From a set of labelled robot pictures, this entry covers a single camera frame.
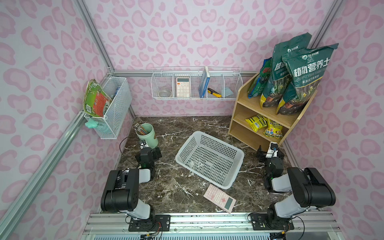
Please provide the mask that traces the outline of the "dark green soil bag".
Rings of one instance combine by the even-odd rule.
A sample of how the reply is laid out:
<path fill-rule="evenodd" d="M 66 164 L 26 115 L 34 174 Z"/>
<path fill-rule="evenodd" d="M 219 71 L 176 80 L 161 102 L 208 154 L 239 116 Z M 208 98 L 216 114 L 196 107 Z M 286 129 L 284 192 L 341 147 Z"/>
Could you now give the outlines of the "dark green soil bag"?
<path fill-rule="evenodd" d="M 277 114 L 292 115 L 304 109 L 338 46 L 336 43 L 316 49 L 300 49 L 282 56 L 292 80 L 278 104 Z"/>
<path fill-rule="evenodd" d="M 276 106 L 292 80 L 292 76 L 288 72 L 282 56 L 292 51 L 307 48 L 311 38 L 312 35 L 310 33 L 305 33 L 275 45 L 271 63 L 271 74 L 260 98 L 260 106 L 262 108 Z"/>

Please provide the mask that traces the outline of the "yellow floral fertilizer packet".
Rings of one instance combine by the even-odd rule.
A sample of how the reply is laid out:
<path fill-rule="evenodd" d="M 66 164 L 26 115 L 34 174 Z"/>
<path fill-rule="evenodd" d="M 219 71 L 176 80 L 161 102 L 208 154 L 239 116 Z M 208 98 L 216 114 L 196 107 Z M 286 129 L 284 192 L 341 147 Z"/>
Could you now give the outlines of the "yellow floral fertilizer packet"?
<path fill-rule="evenodd" d="M 267 128 L 264 131 L 264 135 L 271 138 L 282 139 L 283 126 L 273 120 L 267 119 Z"/>

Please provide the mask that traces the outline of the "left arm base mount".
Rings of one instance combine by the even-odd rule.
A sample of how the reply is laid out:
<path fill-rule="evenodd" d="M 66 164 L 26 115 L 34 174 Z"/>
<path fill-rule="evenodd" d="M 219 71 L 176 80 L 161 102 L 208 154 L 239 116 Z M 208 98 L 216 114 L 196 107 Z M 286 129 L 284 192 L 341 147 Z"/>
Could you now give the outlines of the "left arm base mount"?
<path fill-rule="evenodd" d="M 160 232 L 168 232 L 170 230 L 171 215 L 154 215 L 146 220 L 129 221 L 129 232 L 154 232 L 160 228 Z"/>

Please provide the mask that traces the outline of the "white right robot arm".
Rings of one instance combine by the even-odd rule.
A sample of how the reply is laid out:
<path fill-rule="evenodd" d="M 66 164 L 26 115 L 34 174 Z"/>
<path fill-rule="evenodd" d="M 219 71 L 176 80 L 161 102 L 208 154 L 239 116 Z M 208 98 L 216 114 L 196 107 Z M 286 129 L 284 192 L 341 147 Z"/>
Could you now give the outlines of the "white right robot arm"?
<path fill-rule="evenodd" d="M 265 164 L 264 186 L 270 193 L 292 194 L 286 199 L 273 203 L 265 218 L 268 224 L 288 222 L 292 216 L 307 209 L 324 208 L 336 203 L 336 194 L 316 168 L 287 168 L 284 174 L 284 154 L 279 146 L 271 142 L 265 152 L 259 146 L 257 158 Z"/>

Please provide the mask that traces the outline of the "bright green flower fertilizer bag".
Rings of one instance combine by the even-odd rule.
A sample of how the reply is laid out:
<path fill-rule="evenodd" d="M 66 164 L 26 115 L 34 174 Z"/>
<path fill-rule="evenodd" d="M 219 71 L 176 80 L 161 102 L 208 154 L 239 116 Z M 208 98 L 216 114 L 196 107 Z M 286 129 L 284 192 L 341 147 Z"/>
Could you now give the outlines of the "bright green flower fertilizer bag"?
<path fill-rule="evenodd" d="M 248 89 L 248 98 L 260 96 L 266 87 L 267 81 L 271 75 L 272 58 L 265 59 L 260 69 L 259 76 L 255 78 Z"/>

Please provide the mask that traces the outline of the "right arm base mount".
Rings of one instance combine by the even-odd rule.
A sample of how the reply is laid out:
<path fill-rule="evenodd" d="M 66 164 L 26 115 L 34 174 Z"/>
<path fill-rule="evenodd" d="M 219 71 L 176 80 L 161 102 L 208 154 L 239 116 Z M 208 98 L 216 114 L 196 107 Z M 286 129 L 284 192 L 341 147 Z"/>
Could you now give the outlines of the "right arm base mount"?
<path fill-rule="evenodd" d="M 252 224 L 254 231 L 290 231 L 295 229 L 291 219 L 280 218 L 274 213 L 250 213 L 247 220 Z"/>

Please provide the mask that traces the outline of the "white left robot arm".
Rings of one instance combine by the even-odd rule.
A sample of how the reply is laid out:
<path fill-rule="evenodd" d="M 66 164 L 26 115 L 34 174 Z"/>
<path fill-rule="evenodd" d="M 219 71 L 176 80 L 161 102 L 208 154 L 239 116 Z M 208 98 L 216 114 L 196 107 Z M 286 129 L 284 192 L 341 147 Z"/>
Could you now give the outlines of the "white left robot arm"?
<path fill-rule="evenodd" d="M 112 170 L 101 198 L 104 212 L 124 213 L 134 220 L 149 221 L 155 213 L 149 204 L 139 199 L 139 185 L 155 178 L 155 162 L 162 157 L 160 148 L 142 147 L 135 156 L 139 168 Z"/>

